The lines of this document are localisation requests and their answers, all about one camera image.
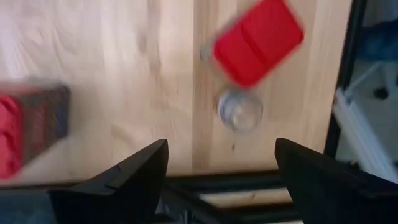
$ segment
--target black metal frame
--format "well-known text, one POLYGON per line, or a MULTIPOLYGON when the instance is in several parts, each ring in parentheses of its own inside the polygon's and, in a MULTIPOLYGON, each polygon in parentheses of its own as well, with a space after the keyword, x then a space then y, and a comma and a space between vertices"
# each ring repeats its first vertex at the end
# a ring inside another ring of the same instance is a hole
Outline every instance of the black metal frame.
POLYGON ((299 221, 293 203, 254 205, 219 209, 202 199, 200 194, 241 192, 284 187, 277 170, 240 174, 169 177, 158 211, 167 223, 277 223, 299 221))
MULTIPOLYGON (((356 41, 360 35, 367 1, 368 0, 353 0, 352 2, 336 87, 345 89, 349 86, 351 81, 356 58, 356 41)), ((326 137, 325 155, 332 158, 336 157, 340 131, 337 120, 332 113, 326 137)))

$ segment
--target red plastic tray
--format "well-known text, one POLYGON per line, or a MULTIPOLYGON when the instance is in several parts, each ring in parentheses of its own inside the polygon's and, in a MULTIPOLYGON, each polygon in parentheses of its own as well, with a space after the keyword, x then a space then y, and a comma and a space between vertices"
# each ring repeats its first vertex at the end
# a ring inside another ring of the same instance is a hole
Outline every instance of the red plastic tray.
POLYGON ((264 0, 215 41, 213 56, 239 86, 256 85, 303 41, 283 0, 264 0))

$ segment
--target dark red box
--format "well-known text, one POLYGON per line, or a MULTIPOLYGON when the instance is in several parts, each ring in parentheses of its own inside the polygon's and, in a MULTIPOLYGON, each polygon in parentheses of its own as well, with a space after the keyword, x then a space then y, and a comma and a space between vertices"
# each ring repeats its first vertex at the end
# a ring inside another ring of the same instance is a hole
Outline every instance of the dark red box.
POLYGON ((69 88, 58 82, 0 82, 0 178, 67 135, 69 102, 69 88))

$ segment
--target red container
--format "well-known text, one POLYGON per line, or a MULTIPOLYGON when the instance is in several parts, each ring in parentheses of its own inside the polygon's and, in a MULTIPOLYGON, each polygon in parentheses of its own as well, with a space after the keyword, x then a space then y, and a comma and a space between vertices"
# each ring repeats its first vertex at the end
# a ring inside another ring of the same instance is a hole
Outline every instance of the red container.
POLYGON ((283 0, 263 0, 225 29, 212 57, 237 85, 256 85, 303 41, 303 30, 283 0))
POLYGON ((70 91, 44 80, 0 82, 0 178, 67 135, 70 91))

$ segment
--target wooden tabletop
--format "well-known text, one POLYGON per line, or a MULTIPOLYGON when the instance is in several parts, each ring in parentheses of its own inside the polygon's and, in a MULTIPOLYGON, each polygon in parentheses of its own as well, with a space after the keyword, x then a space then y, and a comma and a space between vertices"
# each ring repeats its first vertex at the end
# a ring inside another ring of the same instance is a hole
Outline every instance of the wooden tabletop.
POLYGON ((160 138, 169 175, 275 169, 277 137, 322 151, 351 1, 287 1, 304 43, 253 90, 261 126, 235 134, 214 110, 230 84, 199 50, 254 2, 1 2, 1 78, 58 78, 72 89, 70 136, 4 184, 86 179, 160 138))

